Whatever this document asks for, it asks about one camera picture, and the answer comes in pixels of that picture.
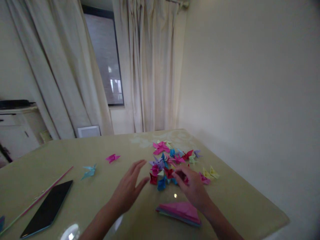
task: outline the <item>phone screen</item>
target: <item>phone screen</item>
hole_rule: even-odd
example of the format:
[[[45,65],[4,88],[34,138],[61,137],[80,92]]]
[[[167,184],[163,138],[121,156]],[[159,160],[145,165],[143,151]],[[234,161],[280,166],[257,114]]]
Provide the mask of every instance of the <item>phone screen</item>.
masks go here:
[[[48,196],[21,234],[21,239],[25,239],[49,227],[53,223],[72,182],[73,181],[71,180],[69,182],[59,184],[51,189]]]

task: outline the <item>table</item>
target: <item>table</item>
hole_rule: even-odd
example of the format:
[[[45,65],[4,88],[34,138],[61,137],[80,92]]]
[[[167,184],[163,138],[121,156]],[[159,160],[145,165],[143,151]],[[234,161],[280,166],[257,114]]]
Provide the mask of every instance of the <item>table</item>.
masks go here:
[[[74,181],[55,222],[29,239],[60,240],[65,230],[73,224],[79,226],[78,234],[82,233],[110,199],[131,163],[139,159],[154,160],[152,142],[157,140],[172,141],[172,147],[182,151],[201,150],[203,157],[190,167],[198,172],[203,167],[209,171],[212,165],[220,174],[219,179],[211,181],[205,188],[245,239],[263,239],[289,223],[284,212],[184,129],[57,140],[44,144],[0,169],[0,215],[5,215],[6,225],[9,224],[35,197],[74,166],[60,182]],[[114,153],[121,157],[109,164],[105,158]],[[80,181],[86,171],[82,167],[95,163],[95,175]],[[150,168],[151,165],[147,163],[141,169],[138,181],[149,176]],[[1,240],[19,239],[43,199],[20,218]],[[200,212],[200,229],[155,212],[159,203],[175,201],[186,201],[178,186],[171,183],[163,192],[159,192],[155,185],[147,184],[133,207],[124,215],[118,230],[110,230],[106,239],[216,238],[209,222]]]

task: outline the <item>right hand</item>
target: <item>right hand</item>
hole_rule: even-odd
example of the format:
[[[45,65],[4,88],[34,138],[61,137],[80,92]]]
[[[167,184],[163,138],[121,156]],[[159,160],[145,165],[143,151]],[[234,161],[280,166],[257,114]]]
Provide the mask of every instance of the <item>right hand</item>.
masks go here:
[[[177,174],[179,172],[183,172],[187,176],[189,179],[188,185],[186,185]],[[212,204],[208,193],[204,189],[201,176],[198,173],[192,171],[189,167],[180,165],[176,167],[176,170],[172,175],[177,180],[182,192],[186,195],[189,202],[200,212],[205,211]]]

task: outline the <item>white cabinet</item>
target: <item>white cabinet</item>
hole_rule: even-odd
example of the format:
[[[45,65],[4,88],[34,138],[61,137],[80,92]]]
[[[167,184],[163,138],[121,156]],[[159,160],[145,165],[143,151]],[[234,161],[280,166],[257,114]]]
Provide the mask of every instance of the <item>white cabinet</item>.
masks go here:
[[[0,144],[12,160],[43,144],[40,133],[47,130],[36,106],[0,110]]]

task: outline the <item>white curtain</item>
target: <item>white curtain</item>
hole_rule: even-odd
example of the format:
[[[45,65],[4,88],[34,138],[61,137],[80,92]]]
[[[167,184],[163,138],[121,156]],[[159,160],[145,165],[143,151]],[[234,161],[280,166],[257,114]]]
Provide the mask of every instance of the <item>white curtain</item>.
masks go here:
[[[99,125],[113,134],[108,103],[78,0],[7,0],[34,74],[30,90],[53,139]]]
[[[173,127],[173,31],[179,5],[113,0],[121,75],[129,79],[135,132]]]

